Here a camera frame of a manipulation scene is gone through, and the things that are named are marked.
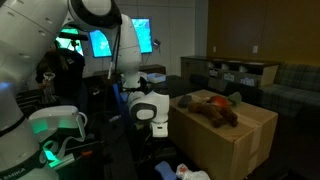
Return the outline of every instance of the cardboard box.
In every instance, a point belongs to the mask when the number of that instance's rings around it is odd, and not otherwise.
[[[200,90],[190,95],[197,101],[217,94]],[[232,109],[237,127],[214,128],[204,115],[179,108],[180,99],[170,100],[169,138],[211,179],[242,180],[268,158],[277,113],[241,103]]]

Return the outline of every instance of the monitor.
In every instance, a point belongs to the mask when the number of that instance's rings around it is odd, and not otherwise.
[[[151,38],[150,19],[133,18],[132,23],[137,32],[141,53],[151,53],[152,38]]]
[[[93,57],[101,58],[111,56],[107,37],[100,30],[92,31],[89,34]]]
[[[79,34],[78,30],[74,28],[63,28],[61,32],[70,33],[70,34]],[[74,50],[73,46],[71,45],[71,39],[57,37],[56,40],[60,43],[61,48],[68,48],[72,51]],[[78,44],[78,46],[76,46],[76,51],[83,56],[80,40],[76,40],[76,43]]]

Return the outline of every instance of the blue screen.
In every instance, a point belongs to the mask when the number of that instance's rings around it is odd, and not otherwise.
[[[93,50],[93,57],[107,57],[111,56],[111,50],[108,39],[99,30],[90,32],[91,46]]]
[[[132,19],[133,26],[137,32],[141,53],[152,52],[150,19]]]
[[[74,28],[62,29],[61,32],[70,33],[70,34],[78,34],[78,30]],[[73,46],[71,45],[71,39],[59,38],[57,37],[56,40],[60,43],[61,48],[68,48],[70,50],[74,50]],[[76,51],[83,56],[82,46],[80,40],[76,40],[76,43],[79,44],[76,46]]]

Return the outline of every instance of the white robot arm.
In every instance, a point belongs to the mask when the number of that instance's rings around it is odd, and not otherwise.
[[[128,16],[120,14],[113,0],[0,0],[1,180],[58,179],[47,165],[30,122],[15,102],[15,95],[64,25],[85,31],[100,29],[107,36],[111,32],[120,44],[114,52],[118,51],[118,69],[124,74],[123,87],[140,86],[141,54],[134,27]],[[116,27],[121,28],[114,35]],[[131,115],[140,120],[151,119],[156,124],[165,123],[169,97],[165,97],[163,104],[155,100],[159,97],[162,96],[156,93],[143,95],[130,104],[132,109],[153,104],[157,108],[153,115],[148,110],[136,110]]]

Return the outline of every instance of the stuffed animal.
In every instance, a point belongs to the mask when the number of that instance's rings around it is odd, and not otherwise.
[[[224,124],[230,124],[232,127],[238,125],[238,116],[230,109],[221,96],[211,97],[209,100],[204,99],[200,102],[191,101],[188,104],[188,110],[192,113],[205,115],[215,128],[219,128]]]

